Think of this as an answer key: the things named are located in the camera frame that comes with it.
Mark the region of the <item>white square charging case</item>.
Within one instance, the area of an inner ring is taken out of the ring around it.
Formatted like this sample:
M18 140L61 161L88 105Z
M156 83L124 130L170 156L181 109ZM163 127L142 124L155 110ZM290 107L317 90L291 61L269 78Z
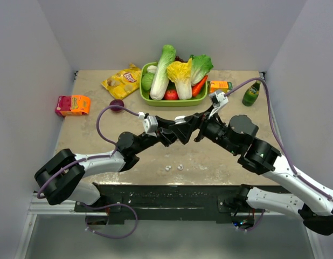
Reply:
M176 125L185 123L185 116L181 115L181 116L175 117L174 122Z

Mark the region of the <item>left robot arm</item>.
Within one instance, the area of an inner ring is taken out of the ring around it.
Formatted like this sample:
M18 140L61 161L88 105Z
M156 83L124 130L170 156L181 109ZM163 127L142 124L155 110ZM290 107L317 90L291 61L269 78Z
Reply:
M36 174L35 180L40 189L39 199L46 199L50 205L58 205L65 200L86 204L92 211L104 209L105 197L93 183L82 182L83 178L106 172L125 172L138 163L137 154L161 142L169 146L176 141L176 136L169 126L182 121L184 117L165 120L158 116L145 115L144 132L135 135L131 132L120 134L115 149L98 154L74 154L66 148L58 152Z

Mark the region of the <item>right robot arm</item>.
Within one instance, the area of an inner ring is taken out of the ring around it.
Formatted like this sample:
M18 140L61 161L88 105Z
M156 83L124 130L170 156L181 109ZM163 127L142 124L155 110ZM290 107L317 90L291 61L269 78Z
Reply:
M169 129L183 144L198 130L196 142L208 138L238 156L238 163L247 171L268 178L287 190L286 194L279 194L243 187L234 198L238 211L256 208L294 215L318 234L333 234L333 189L294 167L277 148L257 138L259 128L248 116L235 115L225 124L208 113L196 113L176 118Z

